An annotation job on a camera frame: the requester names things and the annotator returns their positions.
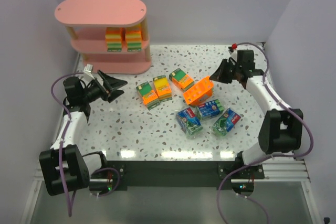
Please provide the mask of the orange sponge pack barcode sticker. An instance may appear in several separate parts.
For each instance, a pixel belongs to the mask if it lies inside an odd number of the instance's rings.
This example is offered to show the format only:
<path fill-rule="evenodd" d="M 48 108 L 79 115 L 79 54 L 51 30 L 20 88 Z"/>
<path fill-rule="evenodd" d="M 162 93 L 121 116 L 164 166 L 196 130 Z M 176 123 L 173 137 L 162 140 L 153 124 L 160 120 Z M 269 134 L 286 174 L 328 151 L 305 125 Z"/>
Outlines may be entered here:
<path fill-rule="evenodd" d="M 140 51 L 142 48 L 141 24 L 125 28 L 127 51 Z"/>

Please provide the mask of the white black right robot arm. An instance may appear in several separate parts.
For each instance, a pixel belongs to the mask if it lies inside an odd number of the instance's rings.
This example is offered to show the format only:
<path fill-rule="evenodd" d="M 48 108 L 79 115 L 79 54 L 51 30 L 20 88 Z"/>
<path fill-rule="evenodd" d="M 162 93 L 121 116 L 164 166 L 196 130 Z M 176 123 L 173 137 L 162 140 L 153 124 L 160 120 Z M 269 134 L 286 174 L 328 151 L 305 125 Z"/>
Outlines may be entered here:
<path fill-rule="evenodd" d="M 234 171 L 243 172 L 256 168 L 269 158 L 297 150 L 301 145 L 303 112 L 284 103 L 267 81 L 266 72 L 257 69 L 254 51 L 229 47 L 230 57 L 223 59 L 210 80 L 220 83 L 238 81 L 261 108 L 264 119 L 258 134 L 258 142 L 239 152 L 230 168 L 221 167 L 221 178 Z"/>

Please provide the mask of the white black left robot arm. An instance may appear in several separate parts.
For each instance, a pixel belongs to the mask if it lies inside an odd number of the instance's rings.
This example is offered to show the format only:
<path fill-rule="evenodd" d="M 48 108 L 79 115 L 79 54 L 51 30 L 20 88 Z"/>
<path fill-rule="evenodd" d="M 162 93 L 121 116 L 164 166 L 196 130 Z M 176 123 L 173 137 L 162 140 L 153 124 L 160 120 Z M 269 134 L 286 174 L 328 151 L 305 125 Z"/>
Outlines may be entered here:
<path fill-rule="evenodd" d="M 111 77 L 101 70 L 97 77 L 93 77 L 90 71 L 83 74 L 89 77 L 88 82 L 81 80 L 78 73 L 58 78 L 66 92 L 62 101 L 57 100 L 64 110 L 61 128 L 50 149 L 39 154 L 41 171 L 51 196 L 89 186 L 89 168 L 77 143 L 89 121 L 90 104 L 97 99 L 108 103 L 116 100 L 124 93 L 122 87 L 127 85 L 127 81 Z"/>

